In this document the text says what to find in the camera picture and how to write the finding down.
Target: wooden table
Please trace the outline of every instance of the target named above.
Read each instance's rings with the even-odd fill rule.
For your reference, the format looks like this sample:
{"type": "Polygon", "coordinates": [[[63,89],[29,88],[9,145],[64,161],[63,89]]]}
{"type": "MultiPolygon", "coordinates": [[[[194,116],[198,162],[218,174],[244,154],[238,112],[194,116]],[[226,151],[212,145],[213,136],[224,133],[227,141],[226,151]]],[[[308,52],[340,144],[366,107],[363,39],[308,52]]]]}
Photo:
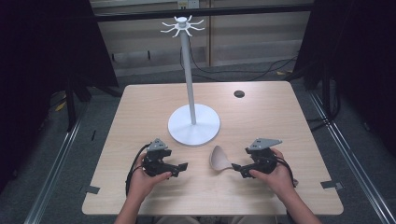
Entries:
{"type": "Polygon", "coordinates": [[[343,212],[335,189],[323,189],[331,180],[304,114],[289,82],[230,82],[193,84],[196,104],[208,105],[220,117],[218,135],[201,147],[185,147],[167,130],[168,119],[188,103],[186,84],[128,86],[121,98],[82,211],[87,215],[117,214],[125,200],[125,179],[137,151],[159,137],[172,149],[164,162],[188,162],[187,171],[156,186],[139,215],[234,216],[283,215],[282,202],[257,179],[243,179],[234,170],[210,168],[212,149],[221,146],[231,162],[252,163],[245,151],[256,138],[281,139],[297,191],[317,215],[343,212]],[[243,91],[243,98],[233,93],[243,91]]]}

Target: aluminum rail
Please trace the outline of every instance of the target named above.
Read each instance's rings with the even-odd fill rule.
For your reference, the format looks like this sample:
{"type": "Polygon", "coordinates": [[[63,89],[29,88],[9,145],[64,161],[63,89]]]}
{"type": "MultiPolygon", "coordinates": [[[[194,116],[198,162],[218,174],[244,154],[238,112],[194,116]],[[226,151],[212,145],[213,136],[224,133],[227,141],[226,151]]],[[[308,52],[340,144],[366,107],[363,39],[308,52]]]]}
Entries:
{"type": "MultiPolygon", "coordinates": [[[[321,102],[319,96],[316,93],[310,92],[311,100],[323,119],[326,119],[326,112],[322,108],[323,103],[321,102]]],[[[342,135],[341,131],[338,129],[337,125],[333,121],[328,121],[326,125],[332,138],[340,149],[341,154],[344,156],[346,163],[348,164],[353,175],[356,177],[357,181],[361,185],[361,189],[366,194],[367,199],[371,203],[372,207],[378,214],[379,219],[383,224],[396,223],[396,219],[391,213],[385,199],[382,197],[381,193],[378,191],[374,183],[371,181],[370,177],[366,174],[361,163],[356,158],[352,149],[350,148],[347,140],[342,135]]]]}
{"type": "MultiPolygon", "coordinates": [[[[336,7],[336,4],[325,4],[320,7],[336,7]]],[[[277,5],[261,7],[208,7],[208,8],[191,8],[175,9],[163,11],[145,11],[132,13],[103,13],[94,16],[81,16],[73,18],[53,18],[46,19],[48,22],[103,22],[103,21],[137,21],[150,19],[169,19],[174,17],[203,17],[203,16],[224,16],[224,15],[242,15],[242,14],[260,14],[260,13],[281,13],[281,12],[300,12],[311,11],[314,4],[297,4],[297,5],[277,5]]]]}
{"type": "Polygon", "coordinates": [[[85,103],[79,113],[78,120],[74,125],[73,129],[67,133],[66,137],[64,138],[64,143],[59,150],[59,153],[55,159],[55,162],[52,164],[52,168],[49,171],[49,175],[40,190],[35,202],[30,209],[30,212],[27,218],[24,221],[24,224],[36,224],[40,223],[40,220],[47,208],[47,204],[50,201],[50,196],[52,195],[53,190],[55,189],[55,185],[58,181],[58,177],[62,171],[64,166],[65,160],[67,158],[67,154],[70,151],[71,146],[76,138],[78,133],[78,129],[81,123],[81,119],[83,118],[86,110],[88,108],[88,103],[85,103]]]}

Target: finger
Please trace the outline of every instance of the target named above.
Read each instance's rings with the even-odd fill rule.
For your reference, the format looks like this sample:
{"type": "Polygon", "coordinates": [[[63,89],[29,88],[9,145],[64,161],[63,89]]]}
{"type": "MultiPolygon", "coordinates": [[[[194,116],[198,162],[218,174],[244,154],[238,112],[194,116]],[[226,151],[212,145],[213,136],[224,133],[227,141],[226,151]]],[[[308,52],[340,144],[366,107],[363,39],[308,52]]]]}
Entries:
{"type": "Polygon", "coordinates": [[[263,181],[267,180],[267,174],[265,174],[265,173],[262,173],[262,172],[257,171],[257,170],[249,170],[248,172],[251,175],[253,175],[254,177],[258,178],[258,179],[261,179],[263,181]]]}
{"type": "Polygon", "coordinates": [[[152,177],[152,180],[154,181],[155,184],[158,184],[161,181],[164,181],[165,179],[168,179],[169,177],[171,177],[171,175],[172,175],[171,172],[165,172],[160,175],[156,175],[156,176],[152,177]]]}
{"type": "Polygon", "coordinates": [[[140,156],[137,158],[135,167],[141,166],[143,164],[142,160],[145,159],[145,157],[146,157],[146,152],[140,154],[140,156]]]}
{"type": "Polygon", "coordinates": [[[271,150],[275,153],[277,157],[284,159],[283,154],[279,150],[277,150],[276,148],[271,148],[271,150]]]}

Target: person's arm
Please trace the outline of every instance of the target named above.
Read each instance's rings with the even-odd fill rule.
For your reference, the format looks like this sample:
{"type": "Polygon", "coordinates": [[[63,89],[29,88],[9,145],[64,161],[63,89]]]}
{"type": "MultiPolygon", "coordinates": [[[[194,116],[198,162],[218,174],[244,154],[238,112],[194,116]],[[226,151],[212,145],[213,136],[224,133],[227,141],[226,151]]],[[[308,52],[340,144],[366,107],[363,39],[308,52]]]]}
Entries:
{"type": "MultiPolygon", "coordinates": [[[[272,150],[277,157],[283,159],[283,155],[280,151],[276,149],[272,150]]],[[[268,187],[277,195],[279,200],[285,204],[286,209],[289,211],[291,217],[296,223],[321,223],[294,189],[294,186],[290,181],[289,171],[284,165],[278,164],[275,170],[269,175],[257,170],[250,170],[250,174],[264,181],[268,185],[268,187]]]]}
{"type": "Polygon", "coordinates": [[[146,175],[143,171],[142,160],[145,158],[146,153],[139,156],[136,161],[135,167],[137,170],[134,172],[131,178],[131,183],[126,197],[125,203],[117,216],[115,224],[134,224],[139,212],[140,204],[145,201],[145,198],[151,193],[154,186],[161,181],[171,177],[170,172],[163,173],[151,177],[146,175]]]}

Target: gray carpet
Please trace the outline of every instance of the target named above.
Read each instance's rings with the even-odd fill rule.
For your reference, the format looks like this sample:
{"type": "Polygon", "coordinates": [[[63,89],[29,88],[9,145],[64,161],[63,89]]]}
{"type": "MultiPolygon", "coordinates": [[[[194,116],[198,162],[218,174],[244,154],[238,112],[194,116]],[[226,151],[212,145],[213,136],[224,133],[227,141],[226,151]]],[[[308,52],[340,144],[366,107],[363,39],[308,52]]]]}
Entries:
{"type": "MultiPolygon", "coordinates": [[[[269,63],[240,64],[206,68],[214,71],[266,71],[269,63]]],[[[289,63],[281,70],[290,70],[289,63]]],[[[260,73],[221,72],[208,74],[194,70],[194,82],[206,81],[250,81],[281,80],[284,76],[271,72],[260,77],[260,73]]],[[[166,72],[150,75],[120,77],[120,91],[127,85],[146,83],[179,83],[184,82],[184,72],[166,72]]],[[[318,118],[319,114],[312,104],[309,93],[305,91],[301,79],[293,80],[292,87],[307,119],[318,118]]],[[[106,141],[111,122],[117,110],[119,98],[109,96],[99,90],[91,89],[92,100],[86,113],[81,117],[81,125],[73,146],[67,155],[66,162],[52,192],[41,223],[112,223],[115,216],[86,216],[81,212],[85,198],[80,192],[82,186],[89,185],[92,175],[106,141]]],[[[342,98],[341,110],[336,123],[356,154],[374,184],[384,196],[392,211],[396,208],[396,197],[393,190],[396,185],[395,158],[384,149],[381,141],[373,132],[367,132],[363,119],[353,106],[342,98]]],[[[35,145],[34,153],[20,169],[19,177],[8,183],[0,195],[0,223],[22,223],[40,191],[50,167],[62,145],[67,127],[65,109],[49,112],[40,138],[35,145]]],[[[324,223],[381,223],[378,215],[367,200],[356,178],[334,143],[326,127],[313,132],[319,151],[326,163],[333,180],[341,181],[343,189],[338,194],[345,207],[340,216],[320,217],[324,223]]],[[[212,222],[205,218],[203,223],[212,222]]],[[[282,223],[288,223],[281,217],[282,223]]],[[[140,218],[140,223],[149,223],[149,218],[140,218]]]]}

